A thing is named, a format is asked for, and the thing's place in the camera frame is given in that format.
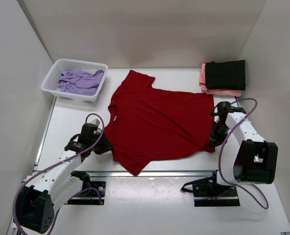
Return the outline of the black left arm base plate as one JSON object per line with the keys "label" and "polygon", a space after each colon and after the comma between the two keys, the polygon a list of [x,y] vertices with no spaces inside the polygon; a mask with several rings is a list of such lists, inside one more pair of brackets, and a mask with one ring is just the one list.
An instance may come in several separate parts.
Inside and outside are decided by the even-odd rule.
{"label": "black left arm base plate", "polygon": [[90,184],[77,196],[71,198],[65,205],[103,206],[106,194],[106,177],[90,177]]}

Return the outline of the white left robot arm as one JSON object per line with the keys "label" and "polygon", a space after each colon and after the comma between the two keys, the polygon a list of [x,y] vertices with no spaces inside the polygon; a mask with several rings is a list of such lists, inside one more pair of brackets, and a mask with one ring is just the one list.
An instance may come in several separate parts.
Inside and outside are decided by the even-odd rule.
{"label": "white left robot arm", "polygon": [[12,207],[13,221],[21,234],[29,229],[49,235],[61,207],[79,195],[96,194],[98,204],[103,203],[99,189],[91,185],[90,175],[77,168],[92,153],[101,155],[113,150],[104,128],[99,115],[92,121],[86,120],[81,132],[70,138],[57,161],[21,185]]}

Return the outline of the red t-shirt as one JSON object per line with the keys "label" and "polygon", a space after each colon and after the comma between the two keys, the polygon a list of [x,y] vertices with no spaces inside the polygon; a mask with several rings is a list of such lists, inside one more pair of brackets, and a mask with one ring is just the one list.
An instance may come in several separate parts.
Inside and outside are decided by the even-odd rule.
{"label": "red t-shirt", "polygon": [[113,160],[138,175],[152,161],[214,153],[209,136],[212,95],[153,87],[154,77],[131,70],[112,95],[104,133]]}

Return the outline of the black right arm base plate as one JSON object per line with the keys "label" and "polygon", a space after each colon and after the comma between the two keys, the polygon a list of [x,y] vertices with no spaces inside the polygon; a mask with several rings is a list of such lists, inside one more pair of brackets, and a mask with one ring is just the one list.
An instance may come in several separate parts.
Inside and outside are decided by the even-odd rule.
{"label": "black right arm base plate", "polygon": [[206,178],[185,183],[180,189],[192,193],[195,207],[238,207],[240,201],[234,186],[220,185],[217,182],[218,170]]}

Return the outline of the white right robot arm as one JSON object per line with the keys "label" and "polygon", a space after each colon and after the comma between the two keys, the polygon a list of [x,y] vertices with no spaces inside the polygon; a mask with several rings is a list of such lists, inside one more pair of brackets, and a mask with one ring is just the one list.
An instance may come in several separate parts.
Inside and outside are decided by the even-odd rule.
{"label": "white right robot arm", "polygon": [[[234,107],[228,101],[218,103],[210,115],[217,117],[213,122],[209,136],[210,146],[220,146],[218,171],[216,179],[208,183],[208,192],[219,196],[225,186],[236,186],[237,183],[272,184],[278,155],[278,146],[267,142],[252,126],[244,108]],[[227,170],[221,168],[223,148],[230,135],[234,135],[240,148],[234,164]]]}

